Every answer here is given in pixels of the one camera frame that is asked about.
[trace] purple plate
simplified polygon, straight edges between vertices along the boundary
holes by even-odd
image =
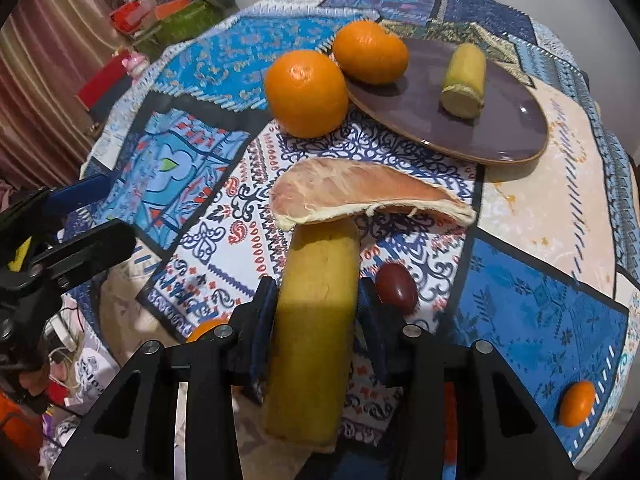
[[[438,102],[455,44],[404,40],[409,66],[391,85],[347,78],[353,103],[396,133],[437,152],[481,164],[521,164],[545,151],[546,118],[526,86],[487,60],[484,109],[473,121],[453,117]]]

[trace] sugarcane piece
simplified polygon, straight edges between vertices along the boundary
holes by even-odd
[[[298,225],[271,336],[262,421],[279,440],[332,452],[353,347],[360,274],[350,218]]]
[[[484,106],[486,56],[471,43],[463,43],[451,56],[444,76],[440,104],[451,115],[473,119]]]

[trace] screw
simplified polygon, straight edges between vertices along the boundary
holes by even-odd
[[[7,341],[14,332],[14,322],[11,319],[5,319],[0,325],[0,342]]]
[[[147,354],[155,354],[160,349],[160,343],[156,340],[147,341],[142,345],[142,351]]]
[[[229,337],[233,332],[234,328],[231,325],[218,325],[213,329],[213,335],[219,337],[220,339]]]
[[[488,341],[481,339],[480,341],[476,341],[476,350],[481,354],[490,354],[494,351],[494,346]]]
[[[29,276],[35,278],[38,274],[42,272],[42,266],[40,264],[35,264],[31,266],[29,269]]]
[[[420,337],[422,335],[422,328],[414,324],[409,324],[402,327],[402,333],[411,338]]]

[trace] patchwork tablecloth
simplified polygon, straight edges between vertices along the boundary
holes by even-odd
[[[354,107],[328,136],[282,133],[268,111],[264,71],[289,50],[328,53],[342,26],[363,19],[403,37],[482,48],[544,111],[549,144],[540,160],[517,168],[457,160]],[[269,190],[312,156],[388,164],[478,211],[469,229],[429,215],[358,217],[361,274],[404,263],[420,298],[408,319],[462,344],[494,343],[577,460],[615,412],[636,354],[640,231],[628,157],[558,38],[492,0],[261,1],[169,47],[114,106],[84,169],[110,175],[113,189],[78,212],[68,234],[110,218],[130,222],[139,238],[130,264],[148,274],[138,301],[183,340],[204,320],[230,316],[261,276],[281,277],[290,235],[274,225]],[[89,288],[75,291],[87,310]],[[596,386],[594,409],[577,428],[563,428],[555,407],[581,379]],[[384,478],[385,429],[401,394],[376,381],[358,338],[337,452],[309,457],[268,442],[249,407],[236,421],[245,477],[304,479],[322,470],[322,478]]]

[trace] mandarin orange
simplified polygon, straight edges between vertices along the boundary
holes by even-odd
[[[338,31],[334,57],[344,73],[372,85],[400,79],[409,65],[404,41],[368,21],[352,22]]]
[[[334,131],[349,107],[342,72],[314,50],[294,50],[279,57],[264,76],[264,93],[280,125],[302,139]]]
[[[217,317],[216,319],[209,319],[204,323],[200,323],[196,329],[191,332],[191,335],[187,338],[187,343],[192,343],[200,338],[203,334],[207,333],[209,330],[217,327],[218,325],[226,324],[226,319],[221,317]]]
[[[575,383],[562,396],[558,422],[567,428],[582,424],[591,413],[595,396],[596,389],[591,381]]]

